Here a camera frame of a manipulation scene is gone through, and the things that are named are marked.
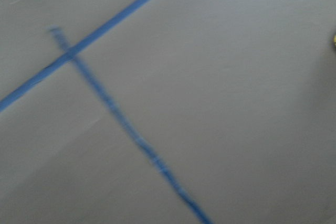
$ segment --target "blue tape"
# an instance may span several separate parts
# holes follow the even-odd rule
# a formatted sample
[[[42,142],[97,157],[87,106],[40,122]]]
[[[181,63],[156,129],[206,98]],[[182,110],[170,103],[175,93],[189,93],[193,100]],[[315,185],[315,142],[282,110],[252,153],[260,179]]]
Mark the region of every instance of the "blue tape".
[[[65,35],[62,33],[61,29],[58,27],[53,27],[50,30],[57,41],[59,47],[67,51],[70,48],[70,44],[67,41]],[[180,196],[180,198],[192,209],[196,217],[204,224],[212,224],[209,217],[200,208],[200,206],[188,195],[188,193],[183,189],[180,183],[176,180],[172,172],[166,166],[166,164],[160,159],[155,150],[151,145],[140,135],[140,133],[132,126],[130,121],[122,113],[117,103],[114,101],[113,97],[108,94],[104,86],[98,81],[98,79],[93,75],[86,63],[81,60],[78,56],[74,55],[72,61],[75,64],[78,71],[82,74],[91,88],[95,91],[97,96],[110,110],[111,114],[114,115],[115,119],[120,123],[128,135],[133,139],[136,145],[146,154],[146,156],[151,160],[154,166],[159,170],[167,182],[172,186],[174,191]]]
[[[0,112],[4,111],[8,106],[10,106],[13,102],[18,100],[21,96],[23,96],[26,92],[32,89],[37,83],[44,80],[46,77],[55,72],[62,65],[67,63],[69,60],[73,58],[74,55],[83,51],[86,47],[96,41],[98,38],[103,36],[106,32],[108,32],[111,28],[113,28],[118,23],[122,22],[129,15],[134,13],[137,9],[147,3],[149,0],[136,0],[124,10],[116,14],[113,18],[107,21],[105,24],[97,28],[94,32],[89,34],[83,40],[78,42],[73,47],[69,48],[69,50],[60,56],[57,60],[51,63],[49,66],[41,70],[39,73],[35,74],[33,77],[24,82],[20,87],[7,95],[4,99],[0,101]]]

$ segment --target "gray floor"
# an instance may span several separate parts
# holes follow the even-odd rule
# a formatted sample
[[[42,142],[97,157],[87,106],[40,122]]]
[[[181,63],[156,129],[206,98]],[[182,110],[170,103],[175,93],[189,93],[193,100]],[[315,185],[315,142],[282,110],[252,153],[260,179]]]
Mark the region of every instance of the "gray floor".
[[[133,0],[0,0],[0,97]],[[153,0],[82,53],[215,223],[336,223],[335,0]],[[197,223],[68,64],[0,114],[0,223]]]

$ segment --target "blue tape strip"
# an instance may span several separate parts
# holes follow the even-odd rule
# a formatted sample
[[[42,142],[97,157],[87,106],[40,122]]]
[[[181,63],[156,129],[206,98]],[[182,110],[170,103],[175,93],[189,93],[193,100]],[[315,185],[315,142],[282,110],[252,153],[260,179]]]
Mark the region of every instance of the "blue tape strip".
[[[8,96],[0,101],[0,112],[4,111],[8,106],[10,106],[13,102],[18,100],[21,96],[23,96],[27,91],[32,89],[37,83],[44,80],[46,77],[55,72],[62,65],[67,63],[69,60],[73,58],[74,55],[83,51],[86,47],[96,41],[98,38],[103,36],[106,32],[108,32],[111,28],[113,28],[118,23],[122,22],[129,15],[134,13],[137,9],[139,9],[142,5],[147,3],[149,0],[136,0],[120,13],[116,14],[113,18],[107,21],[105,24],[100,26],[94,32],[89,34],[83,40],[78,42],[73,47],[69,48],[69,50],[60,56],[57,60],[51,63],[48,67],[41,70],[39,73],[35,74],[33,77],[24,82],[20,87],[11,92]]]
[[[53,27],[50,30],[56,39],[59,47],[67,51],[70,48],[70,44],[67,41],[65,35],[62,33],[61,29],[58,27]],[[172,172],[166,166],[166,164],[160,159],[155,150],[151,145],[140,135],[140,133],[131,125],[130,121],[122,113],[117,103],[114,101],[103,85],[98,81],[98,79],[90,71],[89,67],[81,60],[78,56],[73,56],[73,63],[77,67],[78,71],[83,75],[91,88],[95,91],[97,96],[110,110],[111,114],[117,119],[124,130],[133,139],[136,145],[146,154],[146,156],[151,160],[163,177],[172,186],[174,191],[181,197],[181,199],[192,209],[196,217],[204,224],[211,224],[209,217],[203,212],[199,205],[188,195],[188,193],[183,189],[180,183],[176,180]]]

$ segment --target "gray surface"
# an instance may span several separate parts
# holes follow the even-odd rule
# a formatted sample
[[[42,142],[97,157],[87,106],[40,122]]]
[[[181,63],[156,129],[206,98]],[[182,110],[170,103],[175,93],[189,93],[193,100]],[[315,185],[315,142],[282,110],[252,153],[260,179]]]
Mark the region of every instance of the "gray surface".
[[[132,0],[1,0],[0,96]],[[336,215],[334,0],[153,0],[84,58],[216,223]],[[1,223],[197,223],[71,65],[0,114]]]

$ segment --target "blue line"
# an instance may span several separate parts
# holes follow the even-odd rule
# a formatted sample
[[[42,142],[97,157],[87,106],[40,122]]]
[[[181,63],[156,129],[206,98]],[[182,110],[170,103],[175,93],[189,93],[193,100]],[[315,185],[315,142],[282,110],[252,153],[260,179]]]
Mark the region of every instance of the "blue line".
[[[53,27],[50,30],[57,41],[59,47],[63,51],[67,51],[70,48],[70,44],[67,38],[63,34],[60,28]],[[129,134],[136,145],[146,154],[146,156],[151,160],[154,166],[159,170],[167,182],[172,186],[175,192],[181,197],[181,199],[192,209],[196,217],[204,224],[211,224],[209,217],[203,212],[200,206],[189,196],[189,194],[183,189],[180,183],[176,180],[172,172],[166,166],[166,164],[160,159],[155,150],[151,145],[140,135],[140,133],[132,126],[130,121],[122,113],[119,106],[115,102],[112,96],[108,94],[104,86],[98,81],[98,79],[93,75],[87,64],[79,58],[79,56],[74,55],[72,59],[73,63],[77,67],[77,70],[86,79],[91,88],[95,91],[97,96],[110,110],[111,114],[114,115],[115,119],[121,124],[124,130]]]
[[[95,31],[93,31],[91,34],[89,34],[87,37],[85,37],[83,40],[78,42],[73,47],[69,48],[69,50],[63,55],[61,55],[57,60],[55,60],[53,63],[51,63],[46,68],[42,69],[39,73],[35,74],[33,77],[31,77],[26,82],[24,82],[20,87],[18,87],[16,90],[14,90],[9,95],[7,95],[4,99],[2,99],[0,101],[0,112],[4,111],[13,102],[18,100],[26,92],[32,89],[37,83],[39,83],[40,81],[44,80],[46,77],[51,75],[58,68],[60,68],[62,65],[67,63],[69,60],[71,60],[74,57],[74,55],[83,51],[86,47],[88,47],[90,44],[95,42],[98,38],[100,38],[105,33],[107,33],[115,25],[122,22],[125,18],[130,16],[132,13],[134,13],[137,9],[139,9],[141,6],[143,6],[148,1],[149,0],[134,1],[124,10],[116,14],[109,21],[107,21],[105,24],[103,24],[102,26],[97,28]]]

